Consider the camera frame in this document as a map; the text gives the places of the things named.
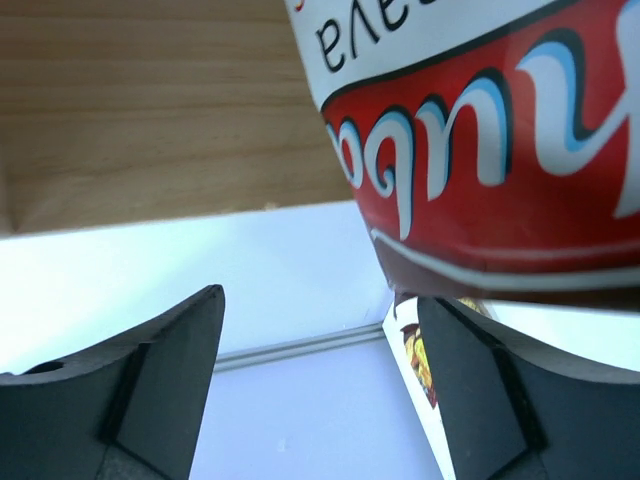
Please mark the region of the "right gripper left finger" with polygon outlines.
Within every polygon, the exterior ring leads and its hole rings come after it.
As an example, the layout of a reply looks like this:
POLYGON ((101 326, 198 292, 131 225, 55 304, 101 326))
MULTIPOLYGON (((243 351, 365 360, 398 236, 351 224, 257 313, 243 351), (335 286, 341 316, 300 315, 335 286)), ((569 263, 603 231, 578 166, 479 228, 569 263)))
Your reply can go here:
POLYGON ((216 362, 224 290, 22 374, 1 376, 4 479, 186 479, 216 362))

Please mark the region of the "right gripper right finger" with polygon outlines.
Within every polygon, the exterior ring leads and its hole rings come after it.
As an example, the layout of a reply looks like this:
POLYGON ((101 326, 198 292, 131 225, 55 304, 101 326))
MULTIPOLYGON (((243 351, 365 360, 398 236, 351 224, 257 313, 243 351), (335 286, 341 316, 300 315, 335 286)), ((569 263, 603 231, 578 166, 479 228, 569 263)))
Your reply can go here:
POLYGON ((459 479, 636 479, 639 375, 455 300, 417 316, 459 479))

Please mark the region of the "Chuba cassava chips bag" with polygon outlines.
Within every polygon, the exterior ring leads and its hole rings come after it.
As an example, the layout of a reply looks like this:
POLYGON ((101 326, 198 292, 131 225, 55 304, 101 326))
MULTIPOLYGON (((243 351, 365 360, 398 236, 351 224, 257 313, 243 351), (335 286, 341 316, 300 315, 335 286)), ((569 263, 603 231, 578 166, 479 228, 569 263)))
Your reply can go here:
POLYGON ((382 328, 441 476, 460 479, 451 422, 461 391, 460 359, 440 349, 433 329, 421 329, 415 297, 394 299, 382 328))
POLYGON ((390 287, 639 306, 635 1, 290 1, 390 287))

